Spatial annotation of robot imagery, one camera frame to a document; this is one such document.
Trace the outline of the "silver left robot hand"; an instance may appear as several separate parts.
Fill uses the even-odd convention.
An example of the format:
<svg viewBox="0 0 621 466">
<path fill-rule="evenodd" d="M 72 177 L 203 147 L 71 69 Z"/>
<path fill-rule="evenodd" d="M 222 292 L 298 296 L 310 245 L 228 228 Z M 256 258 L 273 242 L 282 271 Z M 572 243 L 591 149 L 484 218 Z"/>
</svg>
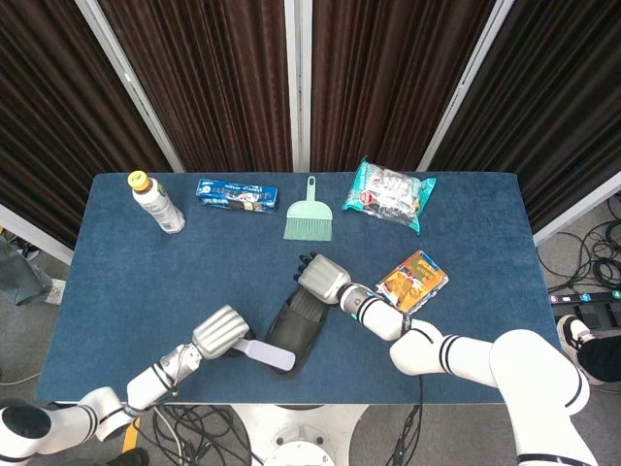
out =
<svg viewBox="0 0 621 466">
<path fill-rule="evenodd" d="M 245 319 L 225 305 L 198 325 L 192 333 L 192 344 L 206 360 L 219 358 L 250 331 Z"/>
</svg>

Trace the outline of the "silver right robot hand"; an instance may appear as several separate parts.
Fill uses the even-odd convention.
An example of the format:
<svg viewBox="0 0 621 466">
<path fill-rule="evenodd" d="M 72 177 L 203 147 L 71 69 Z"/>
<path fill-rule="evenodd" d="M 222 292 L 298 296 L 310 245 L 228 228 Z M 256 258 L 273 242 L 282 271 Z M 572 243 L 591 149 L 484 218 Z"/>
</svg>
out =
<svg viewBox="0 0 621 466">
<path fill-rule="evenodd" d="M 301 265 L 294 280 L 324 304 L 336 305 L 341 288 L 351 283 L 350 274 L 323 254 L 300 255 Z"/>
</svg>

